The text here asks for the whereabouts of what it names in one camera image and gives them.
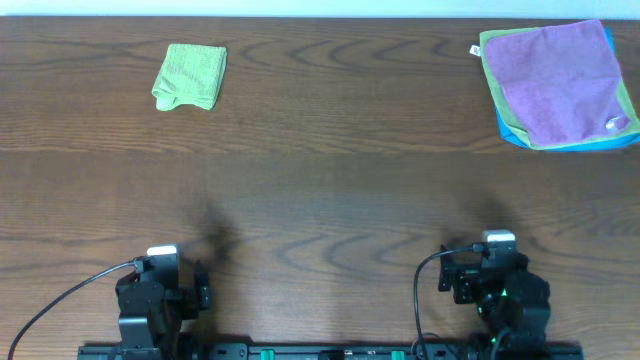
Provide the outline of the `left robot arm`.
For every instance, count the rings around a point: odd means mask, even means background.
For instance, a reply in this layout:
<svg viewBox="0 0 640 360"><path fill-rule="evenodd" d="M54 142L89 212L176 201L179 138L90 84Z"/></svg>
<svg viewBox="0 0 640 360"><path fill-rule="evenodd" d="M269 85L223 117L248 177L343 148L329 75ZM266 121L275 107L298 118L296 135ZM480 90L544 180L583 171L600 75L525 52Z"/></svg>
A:
<svg viewBox="0 0 640 360"><path fill-rule="evenodd" d="M123 359L201 360L206 347L181 331L212 307L209 273L197 263L193 284L179 285L177 255L145 256L134 260L135 271L116 284L120 309L120 356Z"/></svg>

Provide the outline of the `purple cloth with label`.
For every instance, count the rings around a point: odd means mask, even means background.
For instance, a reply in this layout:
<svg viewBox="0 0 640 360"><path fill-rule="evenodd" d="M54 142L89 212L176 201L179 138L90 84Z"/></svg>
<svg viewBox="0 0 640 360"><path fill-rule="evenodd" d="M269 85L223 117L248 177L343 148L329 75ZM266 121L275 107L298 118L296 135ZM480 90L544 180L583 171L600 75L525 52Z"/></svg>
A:
<svg viewBox="0 0 640 360"><path fill-rule="evenodd" d="M639 131L612 36L599 20L493 38L484 55L532 146Z"/></svg>

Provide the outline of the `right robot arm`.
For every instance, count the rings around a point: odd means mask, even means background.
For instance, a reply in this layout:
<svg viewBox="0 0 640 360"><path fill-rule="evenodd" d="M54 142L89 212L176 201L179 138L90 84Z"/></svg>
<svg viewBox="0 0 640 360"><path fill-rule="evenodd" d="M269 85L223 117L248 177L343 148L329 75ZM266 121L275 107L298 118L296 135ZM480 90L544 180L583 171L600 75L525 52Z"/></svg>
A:
<svg viewBox="0 0 640 360"><path fill-rule="evenodd" d="M469 337L460 359L516 359L545 352L550 285L528 270L513 241L440 248L438 290L473 304L489 333Z"/></svg>

